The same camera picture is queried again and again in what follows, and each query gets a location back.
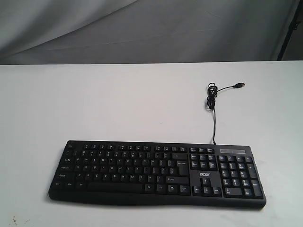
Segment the grey backdrop cloth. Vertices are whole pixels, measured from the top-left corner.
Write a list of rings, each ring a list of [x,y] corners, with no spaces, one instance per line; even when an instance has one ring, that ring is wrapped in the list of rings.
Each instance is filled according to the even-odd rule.
[[[3,0],[0,62],[274,61],[297,0]]]

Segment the black acer keyboard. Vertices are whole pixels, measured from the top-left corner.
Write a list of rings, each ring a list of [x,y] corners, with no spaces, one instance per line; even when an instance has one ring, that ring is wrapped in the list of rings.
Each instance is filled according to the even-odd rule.
[[[251,148],[212,144],[70,140],[48,195],[126,206],[266,204]]]

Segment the black tripod stand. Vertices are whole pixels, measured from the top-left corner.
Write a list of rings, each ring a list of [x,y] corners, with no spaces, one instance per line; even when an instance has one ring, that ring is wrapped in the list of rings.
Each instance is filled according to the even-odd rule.
[[[281,61],[283,59],[284,54],[285,54],[286,49],[287,49],[287,46],[288,46],[288,44],[290,42],[290,39],[291,39],[293,31],[297,30],[297,27],[301,23],[300,21],[298,21],[298,17],[299,17],[300,11],[302,9],[302,6],[303,6],[303,1],[299,0],[298,5],[297,5],[296,10],[295,10],[295,13],[293,15],[293,18],[292,18],[292,20],[291,20],[291,22],[290,22],[290,24],[288,26],[287,33],[285,35],[283,44],[281,46],[279,55],[277,57],[277,61]]]

